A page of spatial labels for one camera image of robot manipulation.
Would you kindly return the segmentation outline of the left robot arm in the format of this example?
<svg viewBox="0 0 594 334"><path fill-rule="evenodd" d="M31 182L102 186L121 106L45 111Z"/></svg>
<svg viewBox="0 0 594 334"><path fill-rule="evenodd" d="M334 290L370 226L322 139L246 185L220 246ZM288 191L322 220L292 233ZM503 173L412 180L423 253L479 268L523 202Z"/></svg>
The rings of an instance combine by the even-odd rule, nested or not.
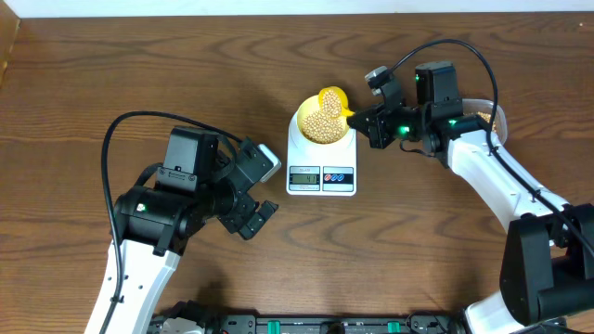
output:
<svg viewBox="0 0 594 334"><path fill-rule="evenodd" d="M188 240L207 220L249 240L276 212L277 204L249 191L279 169L278 157L250 139L225 154L223 142L213 134L172 135L165 162L147 167L111 203L112 242L86 332L146 332Z"/></svg>

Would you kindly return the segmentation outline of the yellow measuring scoop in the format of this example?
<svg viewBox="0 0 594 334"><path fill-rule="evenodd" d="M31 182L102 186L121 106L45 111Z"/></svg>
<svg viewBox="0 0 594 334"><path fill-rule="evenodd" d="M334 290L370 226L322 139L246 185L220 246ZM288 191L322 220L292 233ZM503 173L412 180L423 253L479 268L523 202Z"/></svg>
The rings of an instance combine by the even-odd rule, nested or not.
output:
<svg viewBox="0 0 594 334"><path fill-rule="evenodd" d="M350 117L355 114L349 110L348 98L338 86L323 88L317 96L321 111L331 118Z"/></svg>

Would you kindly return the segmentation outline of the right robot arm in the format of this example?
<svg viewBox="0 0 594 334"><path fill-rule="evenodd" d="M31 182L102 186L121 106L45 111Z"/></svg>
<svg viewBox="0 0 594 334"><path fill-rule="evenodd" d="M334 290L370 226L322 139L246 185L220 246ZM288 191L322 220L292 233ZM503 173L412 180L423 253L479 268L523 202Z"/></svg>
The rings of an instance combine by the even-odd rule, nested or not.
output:
<svg viewBox="0 0 594 334"><path fill-rule="evenodd" d="M415 69L418 102L381 66L365 80L379 104L348 117L373 148L421 142L465 180L503 226L507 238L499 290L468 306L453 333L566 333L568 315L593 307L593 207L572 205L542 186L503 147L483 109L469 110L450 61Z"/></svg>

